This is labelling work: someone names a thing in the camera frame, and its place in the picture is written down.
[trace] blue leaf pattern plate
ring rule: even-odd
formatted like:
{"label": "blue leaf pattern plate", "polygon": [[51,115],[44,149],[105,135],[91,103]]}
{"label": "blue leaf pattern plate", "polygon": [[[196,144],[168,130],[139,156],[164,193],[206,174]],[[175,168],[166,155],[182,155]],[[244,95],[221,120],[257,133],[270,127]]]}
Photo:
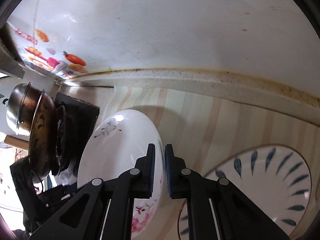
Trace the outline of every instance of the blue leaf pattern plate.
{"label": "blue leaf pattern plate", "polygon": [[[247,150],[205,177],[231,180],[288,235],[300,222],[309,202],[309,168],[295,150],[285,146]],[[180,213],[178,231],[181,240],[189,239],[186,204]]]}

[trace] wok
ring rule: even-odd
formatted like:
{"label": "wok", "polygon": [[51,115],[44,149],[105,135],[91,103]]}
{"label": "wok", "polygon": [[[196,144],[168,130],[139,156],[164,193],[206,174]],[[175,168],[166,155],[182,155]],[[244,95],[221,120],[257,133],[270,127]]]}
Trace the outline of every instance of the wok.
{"label": "wok", "polygon": [[47,177],[56,155],[57,110],[51,97],[43,90],[34,113],[29,139],[29,161],[35,173],[33,182]]}

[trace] stainless steel pot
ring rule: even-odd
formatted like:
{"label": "stainless steel pot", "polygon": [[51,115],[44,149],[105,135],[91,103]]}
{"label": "stainless steel pot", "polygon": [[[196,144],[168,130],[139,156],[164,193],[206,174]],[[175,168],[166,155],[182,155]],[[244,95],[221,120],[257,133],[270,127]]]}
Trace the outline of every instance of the stainless steel pot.
{"label": "stainless steel pot", "polygon": [[41,91],[30,83],[22,83],[12,90],[9,100],[3,100],[3,104],[7,106],[7,123],[17,135],[30,135],[40,94]]}

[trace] plate rim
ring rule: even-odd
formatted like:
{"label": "plate rim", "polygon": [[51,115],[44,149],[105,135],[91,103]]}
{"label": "plate rim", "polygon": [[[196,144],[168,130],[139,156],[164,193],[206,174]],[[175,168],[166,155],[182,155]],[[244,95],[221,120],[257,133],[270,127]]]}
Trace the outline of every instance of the plate rim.
{"label": "plate rim", "polygon": [[[203,177],[203,178],[208,177],[211,173],[214,172],[214,170],[215,170],[216,168],[218,168],[219,166],[227,163],[227,162],[230,161],[231,159],[233,159],[233,158],[235,158],[235,157],[237,157],[237,156],[239,156],[239,155],[241,155],[241,154],[244,154],[245,152],[249,152],[249,151],[252,151],[252,150],[258,150],[258,149],[260,149],[260,148],[271,147],[271,146],[274,146],[274,147],[285,147],[285,148],[291,149],[291,150],[293,150],[294,152],[296,152],[297,154],[299,154],[300,157],[303,159],[304,163],[306,164],[306,166],[307,166],[307,168],[308,168],[308,171],[309,171],[309,175],[310,175],[310,196],[309,196],[309,200],[308,200],[308,203],[307,203],[305,212],[303,213],[300,221],[297,223],[297,225],[295,226],[294,230],[288,235],[288,236],[290,237],[290,236],[296,231],[296,228],[298,227],[298,225],[301,223],[301,221],[303,220],[304,216],[306,215],[306,210],[307,210],[308,207],[309,207],[310,199],[311,199],[311,192],[312,192],[312,176],[311,176],[311,170],[310,170],[310,167],[309,167],[306,159],[302,156],[302,154],[301,154],[298,150],[294,149],[293,147],[287,146],[287,145],[285,145],[285,144],[263,144],[263,145],[260,145],[260,146],[258,146],[258,147],[250,147],[250,148],[248,148],[248,149],[246,149],[246,150],[243,150],[243,151],[241,151],[241,152],[239,152],[239,153],[237,153],[237,154],[234,154],[234,155],[230,156],[229,158],[227,158],[226,160],[220,162],[220,163],[217,164],[214,168],[210,169],[210,170],[209,170],[204,176],[202,176],[202,177]],[[180,208],[180,211],[179,211],[179,216],[178,216],[178,221],[177,221],[177,233],[178,233],[179,240],[181,240],[180,231],[179,231],[179,229],[180,229],[180,228],[179,228],[179,221],[180,221],[180,217],[181,217],[182,210],[183,210],[186,202],[187,202],[187,200],[184,200],[183,203],[182,203],[182,205],[181,205],[181,208]]]}

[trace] pot handle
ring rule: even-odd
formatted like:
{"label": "pot handle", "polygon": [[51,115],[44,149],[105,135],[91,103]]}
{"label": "pot handle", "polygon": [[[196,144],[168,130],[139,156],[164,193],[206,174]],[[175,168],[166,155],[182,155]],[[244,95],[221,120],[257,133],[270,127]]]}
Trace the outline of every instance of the pot handle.
{"label": "pot handle", "polygon": [[6,103],[6,102],[8,102],[8,101],[9,101],[9,99],[6,98],[6,99],[4,99],[4,100],[2,101],[2,104],[4,104],[5,106],[8,106],[8,103]]}

